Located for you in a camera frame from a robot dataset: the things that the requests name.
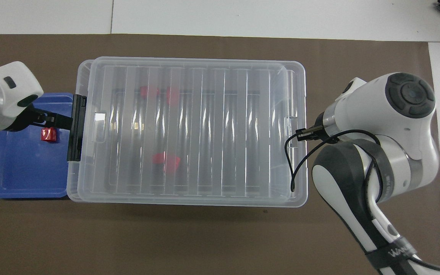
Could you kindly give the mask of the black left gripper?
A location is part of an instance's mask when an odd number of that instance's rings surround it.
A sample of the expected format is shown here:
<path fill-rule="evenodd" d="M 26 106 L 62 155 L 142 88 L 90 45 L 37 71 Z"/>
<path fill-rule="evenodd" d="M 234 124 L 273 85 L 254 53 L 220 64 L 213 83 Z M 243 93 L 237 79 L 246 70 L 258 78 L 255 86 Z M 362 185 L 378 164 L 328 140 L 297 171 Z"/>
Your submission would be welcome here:
<path fill-rule="evenodd" d="M 58 129 L 71 130 L 72 122 L 72 117 L 58 116 L 56 113 L 29 106 L 8 126 L 8 131 L 19 132 L 29 126 L 45 128 L 46 125 L 52 125 L 52 127 Z"/>

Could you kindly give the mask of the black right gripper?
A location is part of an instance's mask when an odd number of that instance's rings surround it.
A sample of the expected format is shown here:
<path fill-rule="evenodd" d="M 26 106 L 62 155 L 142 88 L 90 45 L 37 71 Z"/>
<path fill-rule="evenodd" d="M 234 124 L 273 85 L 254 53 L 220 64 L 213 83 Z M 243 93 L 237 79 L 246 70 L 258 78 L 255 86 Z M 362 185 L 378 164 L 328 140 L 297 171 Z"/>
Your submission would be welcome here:
<path fill-rule="evenodd" d="M 330 135 L 327 134 L 325 127 L 323 124 L 313 125 L 309 129 L 298 129 L 296 130 L 296 138 L 297 141 L 306 141 L 306 140 L 327 140 L 330 138 Z"/>

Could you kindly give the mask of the brown table mat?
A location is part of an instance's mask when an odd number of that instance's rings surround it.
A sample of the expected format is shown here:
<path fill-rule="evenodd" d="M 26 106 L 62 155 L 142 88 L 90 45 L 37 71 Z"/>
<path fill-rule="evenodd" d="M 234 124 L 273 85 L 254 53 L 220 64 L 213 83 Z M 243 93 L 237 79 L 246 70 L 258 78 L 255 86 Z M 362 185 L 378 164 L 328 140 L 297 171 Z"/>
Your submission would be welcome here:
<path fill-rule="evenodd" d="M 0 35 L 0 66 L 22 61 L 45 92 L 75 92 L 101 56 L 294 60 L 307 121 L 354 77 L 396 71 L 433 83 L 427 42 L 167 35 Z M 299 208 L 0 199 L 0 275 L 375 275 L 309 184 Z"/>

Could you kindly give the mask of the black box latch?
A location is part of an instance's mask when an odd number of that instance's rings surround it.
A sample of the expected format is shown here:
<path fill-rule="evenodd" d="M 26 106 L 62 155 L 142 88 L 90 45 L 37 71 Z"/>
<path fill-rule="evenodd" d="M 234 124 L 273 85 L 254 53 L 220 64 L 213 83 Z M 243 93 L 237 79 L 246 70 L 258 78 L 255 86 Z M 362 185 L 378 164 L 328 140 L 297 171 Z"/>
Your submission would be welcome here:
<path fill-rule="evenodd" d="M 72 123 L 69 134 L 67 161 L 80 161 L 84 134 L 87 96 L 75 94 L 72 103 Z"/>

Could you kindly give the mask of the blue plastic tray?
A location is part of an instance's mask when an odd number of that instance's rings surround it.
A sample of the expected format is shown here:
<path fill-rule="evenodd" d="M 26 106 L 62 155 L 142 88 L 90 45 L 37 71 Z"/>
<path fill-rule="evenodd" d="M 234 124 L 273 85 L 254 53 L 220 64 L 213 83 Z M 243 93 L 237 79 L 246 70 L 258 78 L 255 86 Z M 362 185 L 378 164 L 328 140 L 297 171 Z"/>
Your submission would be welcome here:
<path fill-rule="evenodd" d="M 67 195 L 69 131 L 42 141 L 41 127 L 0 131 L 0 199 L 51 199 Z"/>

